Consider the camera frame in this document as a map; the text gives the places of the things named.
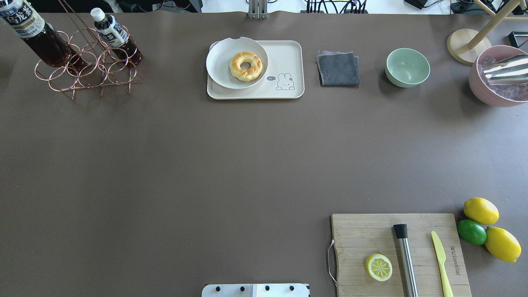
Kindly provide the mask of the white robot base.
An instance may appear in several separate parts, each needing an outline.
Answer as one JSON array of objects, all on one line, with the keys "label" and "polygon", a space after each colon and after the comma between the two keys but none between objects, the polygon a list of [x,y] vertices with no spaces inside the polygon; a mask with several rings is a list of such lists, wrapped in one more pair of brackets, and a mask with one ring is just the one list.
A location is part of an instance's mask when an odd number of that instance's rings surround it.
[{"label": "white robot base", "polygon": [[239,283],[208,284],[202,297],[309,297],[309,284],[304,283]]}]

